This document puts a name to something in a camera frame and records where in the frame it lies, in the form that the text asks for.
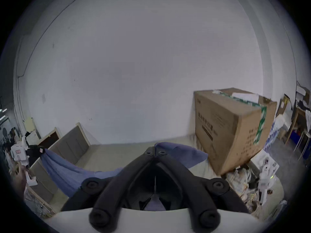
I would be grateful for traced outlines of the person's left hand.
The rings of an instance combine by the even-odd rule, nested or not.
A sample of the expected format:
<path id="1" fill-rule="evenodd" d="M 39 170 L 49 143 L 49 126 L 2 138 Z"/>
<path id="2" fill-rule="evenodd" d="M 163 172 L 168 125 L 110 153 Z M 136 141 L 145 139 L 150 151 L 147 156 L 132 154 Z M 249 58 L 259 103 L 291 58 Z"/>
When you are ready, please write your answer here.
<path id="1" fill-rule="evenodd" d="M 26 171 L 28 171 L 28 169 L 19 163 L 11 174 L 11 185 L 21 200 L 24 200 L 27 183 L 25 175 Z"/>

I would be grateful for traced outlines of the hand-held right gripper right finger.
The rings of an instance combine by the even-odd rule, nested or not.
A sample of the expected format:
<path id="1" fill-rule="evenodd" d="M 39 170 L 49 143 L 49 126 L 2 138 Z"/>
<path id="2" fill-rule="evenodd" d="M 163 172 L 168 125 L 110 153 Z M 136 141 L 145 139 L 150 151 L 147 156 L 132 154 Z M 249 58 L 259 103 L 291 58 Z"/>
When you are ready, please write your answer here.
<path id="1" fill-rule="evenodd" d="M 249 214 L 242 199 L 226 180 L 194 176 L 164 149 L 156 149 L 155 158 L 164 170 L 168 170 L 168 175 L 181 188 L 182 201 L 190 210 L 194 231 L 214 231 L 221 220 L 217 209 Z"/>

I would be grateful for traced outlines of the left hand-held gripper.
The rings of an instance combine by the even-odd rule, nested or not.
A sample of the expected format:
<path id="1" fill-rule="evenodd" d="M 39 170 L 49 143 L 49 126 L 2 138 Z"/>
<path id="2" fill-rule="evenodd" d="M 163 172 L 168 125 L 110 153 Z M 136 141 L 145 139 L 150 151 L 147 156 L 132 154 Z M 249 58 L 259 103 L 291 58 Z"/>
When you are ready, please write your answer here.
<path id="1" fill-rule="evenodd" d="M 26 143 L 26 137 L 23 136 L 21 141 L 14 144 L 11 147 L 11 155 L 13 160 L 19 162 L 22 166 L 25 166 L 29 169 L 29 156 L 27 155 L 26 151 L 28 150 L 28 145 Z M 37 148 L 37 155 L 41 156 L 46 153 L 45 148 Z M 28 186 L 36 186 L 38 185 L 36 177 L 32 177 L 29 175 L 29 171 L 25 171 L 26 182 Z"/>

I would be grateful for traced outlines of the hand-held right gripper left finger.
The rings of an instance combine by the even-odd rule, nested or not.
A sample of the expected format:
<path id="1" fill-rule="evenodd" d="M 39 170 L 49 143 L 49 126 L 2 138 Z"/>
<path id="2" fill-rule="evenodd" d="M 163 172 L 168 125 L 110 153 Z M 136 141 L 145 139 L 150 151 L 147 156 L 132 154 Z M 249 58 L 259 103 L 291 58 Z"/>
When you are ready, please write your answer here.
<path id="1" fill-rule="evenodd" d="M 128 188 L 136 176 L 148 168 L 154 159 L 155 148 L 149 147 L 116 176 L 85 179 L 61 211 L 92 208 L 89 223 L 95 230 L 115 230 L 121 203 Z"/>

